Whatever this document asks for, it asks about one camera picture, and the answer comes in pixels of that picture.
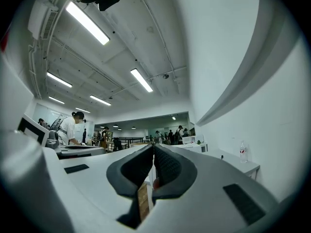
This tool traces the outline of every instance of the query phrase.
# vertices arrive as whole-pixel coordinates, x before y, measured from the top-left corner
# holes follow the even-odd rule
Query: white shirt
[[[162,136],[161,136],[161,133],[158,133],[157,136],[156,136],[156,138],[157,138],[158,143],[162,143]]]
[[[70,139],[75,138],[74,137],[74,127],[76,125],[75,120],[72,116],[67,117],[63,120],[63,122],[60,125],[60,128],[64,131],[67,131],[67,135],[64,132],[58,131],[58,136],[61,138],[61,141],[59,141],[61,144],[67,145],[68,141]]]

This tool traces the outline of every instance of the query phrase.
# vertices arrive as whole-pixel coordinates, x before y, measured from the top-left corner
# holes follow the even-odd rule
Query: pipe
[[[57,37],[53,37],[53,41],[58,44],[60,47],[62,47],[64,45],[63,42],[61,42]],[[88,67],[90,67],[92,70],[94,70],[96,73],[100,74],[101,76],[103,76],[105,79],[107,79],[108,81],[110,81],[112,84],[114,84],[115,86],[117,86],[120,89],[124,89],[121,85],[119,85],[117,82],[115,82],[113,79],[111,79],[109,76],[105,75],[102,73],[102,71],[100,69],[98,69],[96,66],[92,65],[90,62],[88,62],[86,59],[84,59],[81,55],[79,55],[78,53],[76,53],[74,50],[72,50],[70,47],[65,46],[64,50],[67,51],[68,53],[70,53],[72,56],[74,56],[75,58],[77,58],[78,60],[80,60],[82,63],[84,63],[85,65],[87,65]],[[138,98],[136,98],[133,94],[129,93],[130,96],[132,96],[134,99],[139,100]]]
[[[35,92],[37,94],[37,96],[42,99],[39,87],[38,87],[38,83],[36,80],[36,72],[35,72],[35,53],[38,50],[38,46],[37,46],[37,41],[34,40],[33,45],[29,45],[28,48],[32,48],[29,53],[28,53],[28,58],[29,58],[29,72],[30,72],[30,77],[35,89]]]
[[[167,58],[168,58],[168,60],[169,60],[169,62],[170,62],[170,66],[171,66],[171,69],[172,69],[172,72],[173,72],[173,75],[174,75],[174,81],[176,81],[175,69],[174,69],[174,66],[173,66],[173,64],[172,64],[172,62],[171,62],[170,54],[169,54],[169,52],[168,52],[168,50],[167,50],[167,48],[166,48],[166,43],[165,43],[164,37],[163,37],[163,35],[162,35],[161,29],[159,28],[159,25],[158,25],[158,23],[157,23],[157,21],[156,21],[156,18],[155,18],[155,16],[153,15],[153,13],[152,13],[151,9],[149,8],[148,4],[146,3],[146,1],[145,1],[145,0],[142,0],[142,1],[143,1],[143,3],[145,4],[145,6],[146,6],[146,8],[147,8],[147,10],[148,10],[148,12],[149,12],[149,14],[150,14],[152,20],[153,20],[154,23],[155,23],[155,27],[156,27],[156,29],[158,30],[159,34],[160,34],[160,38],[161,38],[161,40],[162,40],[164,49],[165,49],[165,51],[166,51]]]
[[[186,68],[187,68],[187,67],[184,66],[184,67],[175,69],[174,72],[181,71],[181,70],[186,69]],[[155,79],[155,78],[157,78],[157,77],[160,77],[160,76],[163,76],[163,75],[165,75],[165,74],[172,73],[172,72],[173,72],[173,71],[164,72],[164,73],[158,74],[158,75],[156,75],[156,76],[153,76],[153,77],[151,77],[151,78],[148,78],[148,79],[146,79],[146,80]],[[110,97],[113,97],[113,96],[117,95],[118,93],[120,93],[120,92],[122,92],[122,91],[125,91],[125,90],[128,90],[128,89],[130,89],[130,88],[132,88],[132,87],[134,87],[135,85],[138,85],[138,84],[140,84],[140,83],[138,82],[138,83],[136,83],[136,84],[133,84],[133,85],[131,85],[131,86],[129,86],[129,87],[127,87],[127,88],[121,90],[121,91],[116,92],[115,94],[111,95]]]
[[[48,43],[48,49],[47,49],[47,55],[45,56],[45,73],[47,74],[48,72],[48,64],[49,64],[49,61],[48,61],[48,56],[49,56],[49,52],[50,52],[50,46],[51,46],[51,42],[52,42],[52,37],[53,37],[53,34],[54,34],[54,31],[55,31],[55,28],[56,28],[56,25],[60,19],[60,16],[62,15],[64,9],[66,8],[67,4],[69,3],[70,0],[66,0],[63,7],[61,8],[61,10],[59,11],[59,13],[57,14],[57,18],[55,20],[55,23],[53,25],[53,28],[52,28],[52,31],[51,31],[51,34],[50,34],[50,39],[49,39],[49,43]],[[46,85],[46,88],[48,90],[48,79],[45,78],[45,85]]]

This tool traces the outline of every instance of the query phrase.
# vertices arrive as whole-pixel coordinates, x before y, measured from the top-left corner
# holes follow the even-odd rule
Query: backpack
[[[65,118],[63,118],[63,119],[60,119],[60,118],[56,119],[54,121],[54,123],[52,123],[52,125],[50,126],[50,130],[55,130],[56,132],[59,131],[60,125],[62,124],[62,122],[64,121]]]
[[[175,132],[175,141],[178,141],[178,139],[179,139],[179,132],[180,132],[180,130],[181,129],[179,129],[179,131],[177,132]]]

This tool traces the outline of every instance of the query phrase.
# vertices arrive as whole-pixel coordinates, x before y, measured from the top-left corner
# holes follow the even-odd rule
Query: black panel
[[[94,149],[95,147],[73,145],[73,146],[66,146],[66,148],[69,149],[69,150],[86,150],[86,149]]]
[[[231,184],[225,186],[224,190],[248,225],[255,223],[265,215],[264,211],[255,204],[252,198],[239,185]]]
[[[81,155],[58,155],[58,159],[60,160],[65,160],[65,159],[74,159],[74,158],[81,158],[81,157],[89,157],[92,156],[92,154],[87,153],[87,154],[81,154]]]
[[[75,173],[75,172],[79,172],[85,169],[88,169],[89,166],[82,164],[82,165],[78,165],[78,166],[71,166],[71,167],[67,167],[64,168],[65,172],[70,174],[70,173]]]
[[[160,188],[152,194],[154,203],[157,199],[180,197],[192,186],[197,176],[197,169],[189,159],[159,144],[155,145],[155,167]]]
[[[38,143],[42,144],[45,132],[41,131],[40,129],[38,129],[37,127],[32,125],[30,122],[28,122],[27,120],[22,118],[20,123],[19,123],[18,130],[25,132],[25,129],[29,129],[30,131],[35,133],[38,136],[38,140],[37,140]]]

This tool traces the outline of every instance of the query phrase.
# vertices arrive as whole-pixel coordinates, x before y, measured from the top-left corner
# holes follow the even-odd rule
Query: ceiling beam
[[[66,52],[68,52],[69,54],[71,54],[72,56],[74,56],[75,58],[77,58],[78,60],[80,60],[81,62],[83,62],[85,65],[87,65],[88,67],[90,67],[91,69],[93,69],[95,72],[97,72],[99,75],[103,76],[105,79],[109,80],[111,83],[113,83],[115,86],[119,87],[120,89],[124,89],[122,85],[120,85],[120,83],[118,81],[116,81],[115,79],[111,78],[109,75],[106,74],[106,72],[104,72],[102,69],[110,70],[110,72],[112,72],[111,68],[102,63],[102,68],[99,68],[98,66],[95,66],[94,64],[92,64],[90,61],[88,61],[86,58],[84,58],[82,55],[78,54],[75,50],[73,50],[71,47],[69,47],[68,45],[65,45],[60,39],[58,39],[57,37],[53,36],[53,41],[59,45],[60,47],[64,48],[64,50]],[[122,81],[122,83],[127,84],[127,82],[122,79],[121,77],[118,77],[118,79],[120,81]],[[132,96],[135,100],[139,100],[134,94],[128,92],[128,94],[130,96]]]
[[[60,87],[58,87],[58,88],[59,88],[59,89],[55,89],[53,86],[49,86],[49,89],[50,89],[51,91],[53,91],[54,93],[57,93],[57,94],[59,94],[59,95],[61,95],[61,96],[63,96],[63,97],[66,97],[66,98],[70,99],[70,102],[71,102],[71,103],[74,103],[74,101],[76,101],[76,102],[78,102],[78,103],[83,104],[84,106],[86,106],[86,109],[91,107],[92,109],[94,109],[94,110],[96,110],[96,111],[99,110],[99,107],[98,107],[96,104],[90,103],[90,102],[88,101],[87,98],[82,97],[83,99],[80,99],[80,98],[78,98],[77,96],[74,96],[74,95],[71,94],[71,93],[70,93],[70,94],[67,94],[67,93],[65,92],[65,90],[63,91],[62,88],[60,88]]]
[[[132,46],[131,43],[129,43],[128,40],[126,40],[126,38],[129,38],[129,37],[126,37],[125,34],[125,30],[123,30],[123,28],[121,27],[120,24],[116,24],[114,20],[112,20],[109,16],[109,14],[107,12],[105,13],[102,13],[102,15],[104,16],[104,18],[106,19],[107,23],[110,24],[111,28],[116,32],[116,35],[119,37],[119,39],[125,44],[125,46],[129,49],[129,51],[131,52],[131,54],[133,55],[134,58],[136,59],[139,59],[137,56],[139,56],[138,54],[135,54],[136,50],[135,48]],[[132,40],[135,42],[135,40],[137,40],[136,36],[133,35],[133,39],[129,39],[129,40]],[[147,68],[144,66],[145,64],[141,61],[138,61],[141,68],[144,70],[144,72],[148,75],[148,77],[150,77],[150,73],[149,71],[147,70]],[[159,91],[159,93],[161,94],[161,96],[164,96],[165,93],[162,89],[161,86],[158,86],[158,85],[155,85],[156,86],[156,89]]]
[[[69,64],[67,64],[66,62],[61,62],[59,60],[59,58],[56,58],[55,61],[51,61],[49,60],[50,62],[50,66],[51,65],[55,65],[55,68],[59,69],[59,70],[65,70],[66,72],[69,72],[69,73],[75,73],[76,72],[76,69],[74,69],[72,66],[70,66]],[[101,90],[102,92],[104,92],[107,96],[110,94],[109,93],[109,90],[106,89],[105,87],[101,86],[100,84],[98,83],[95,83],[93,82],[92,80],[90,80],[88,78],[88,76],[84,75],[83,73],[79,73],[78,76],[76,76],[79,80],[81,80],[81,82],[79,82],[79,84],[81,83],[87,83],[99,90]]]

